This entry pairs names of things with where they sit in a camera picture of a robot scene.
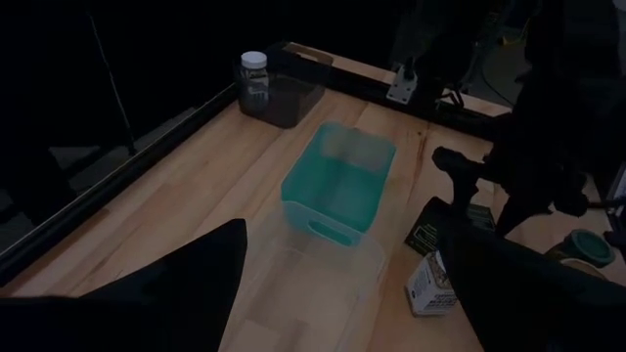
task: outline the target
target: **white jar lid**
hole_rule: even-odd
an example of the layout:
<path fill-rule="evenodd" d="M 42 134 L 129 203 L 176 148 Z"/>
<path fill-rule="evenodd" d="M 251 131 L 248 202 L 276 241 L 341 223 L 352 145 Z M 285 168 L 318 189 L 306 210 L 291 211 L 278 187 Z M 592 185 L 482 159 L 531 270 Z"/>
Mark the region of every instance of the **white jar lid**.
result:
<path fill-rule="evenodd" d="M 242 66 L 249 69 L 261 69 L 267 66 L 267 56 L 261 52 L 242 54 Z"/>

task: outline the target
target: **round container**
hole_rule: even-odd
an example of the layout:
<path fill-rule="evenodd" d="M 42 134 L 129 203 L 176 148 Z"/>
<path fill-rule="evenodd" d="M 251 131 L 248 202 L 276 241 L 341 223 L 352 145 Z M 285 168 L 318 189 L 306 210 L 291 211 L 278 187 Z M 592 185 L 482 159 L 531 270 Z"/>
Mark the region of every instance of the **round container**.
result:
<path fill-rule="evenodd" d="M 561 261 L 566 258 L 580 259 L 597 268 L 603 268 L 615 260 L 610 245 L 600 236 L 587 230 L 572 231 L 563 242 L 555 245 L 545 254 Z"/>
<path fill-rule="evenodd" d="M 570 267 L 570 268 L 574 268 L 576 270 L 580 270 L 581 272 L 587 273 L 591 276 L 595 276 L 596 278 L 606 280 L 606 277 L 603 275 L 603 273 L 601 273 L 598 269 L 596 269 L 596 267 L 582 260 L 574 259 L 574 258 L 567 258 L 567 259 L 561 260 L 560 264 Z"/>
<path fill-rule="evenodd" d="M 269 105 L 270 90 L 267 56 L 261 52 L 242 54 L 238 81 L 240 82 L 239 105 L 243 113 L 260 116 Z"/>
<path fill-rule="evenodd" d="M 267 66 L 267 56 L 261 52 L 242 54 L 242 66 L 247 69 L 262 69 Z"/>

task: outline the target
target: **small carton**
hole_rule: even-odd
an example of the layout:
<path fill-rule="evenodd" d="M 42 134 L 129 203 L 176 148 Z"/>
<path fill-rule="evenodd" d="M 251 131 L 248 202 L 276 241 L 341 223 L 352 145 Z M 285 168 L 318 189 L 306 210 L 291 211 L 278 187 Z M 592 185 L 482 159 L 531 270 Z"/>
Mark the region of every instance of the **small carton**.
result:
<path fill-rule="evenodd" d="M 444 315 L 457 303 L 439 251 L 426 255 L 404 289 L 416 317 Z"/>

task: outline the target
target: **cable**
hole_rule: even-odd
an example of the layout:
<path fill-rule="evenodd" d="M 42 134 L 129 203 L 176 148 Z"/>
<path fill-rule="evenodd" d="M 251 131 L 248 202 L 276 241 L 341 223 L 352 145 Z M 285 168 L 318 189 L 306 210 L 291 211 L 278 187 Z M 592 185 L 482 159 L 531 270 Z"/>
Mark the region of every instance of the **cable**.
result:
<path fill-rule="evenodd" d="M 485 84 L 487 85 L 487 87 L 489 87 L 489 89 L 491 89 L 494 93 L 496 93 L 498 95 L 498 97 L 502 98 L 503 100 L 505 100 L 507 103 L 509 103 L 509 105 L 512 107 L 514 106 L 514 103 L 512 101 L 510 101 L 509 99 L 507 99 L 507 97 L 505 97 L 504 95 L 502 95 L 502 93 L 498 92 L 498 90 L 496 88 L 494 88 L 491 83 L 489 83 L 489 81 L 487 80 L 487 77 L 485 76 L 485 66 L 483 65 L 480 68 L 480 77 L 482 78 L 482 80 L 485 82 Z"/>

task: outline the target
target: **clear plastic bin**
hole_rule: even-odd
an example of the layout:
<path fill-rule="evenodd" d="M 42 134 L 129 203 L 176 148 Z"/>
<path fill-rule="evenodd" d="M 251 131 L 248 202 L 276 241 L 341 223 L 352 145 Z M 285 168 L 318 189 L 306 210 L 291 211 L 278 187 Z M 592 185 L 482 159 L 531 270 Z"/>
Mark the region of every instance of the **clear plastic bin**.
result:
<path fill-rule="evenodd" d="M 337 245 L 287 224 L 276 211 L 248 234 L 240 290 L 220 351 L 343 351 L 384 254 L 373 239 Z"/>

